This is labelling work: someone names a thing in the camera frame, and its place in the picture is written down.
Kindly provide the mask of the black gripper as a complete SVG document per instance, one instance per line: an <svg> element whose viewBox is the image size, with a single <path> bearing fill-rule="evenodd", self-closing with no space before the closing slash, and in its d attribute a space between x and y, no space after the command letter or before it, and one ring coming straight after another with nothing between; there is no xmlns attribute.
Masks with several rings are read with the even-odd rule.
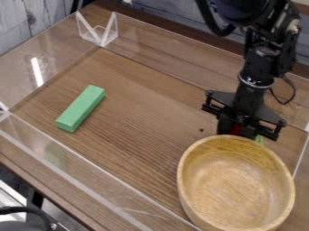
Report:
<svg viewBox="0 0 309 231"><path fill-rule="evenodd" d="M286 120L264 104L266 91L274 80L252 81L239 77L236 91L207 90L201 110L216 117L216 133L232 134L232 125L240 124L240 136L251 140L256 135L275 141Z"/></svg>

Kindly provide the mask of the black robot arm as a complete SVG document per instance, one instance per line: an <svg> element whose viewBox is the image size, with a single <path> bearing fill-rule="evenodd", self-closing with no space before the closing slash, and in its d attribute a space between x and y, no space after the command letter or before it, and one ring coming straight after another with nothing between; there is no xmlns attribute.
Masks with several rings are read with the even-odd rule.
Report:
<svg viewBox="0 0 309 231"><path fill-rule="evenodd" d="M276 78L295 63L299 10L291 0L195 0L204 24L224 37L244 30L243 67L234 93L208 90L201 110L216 116L216 132L278 139L286 120L264 105Z"/></svg>

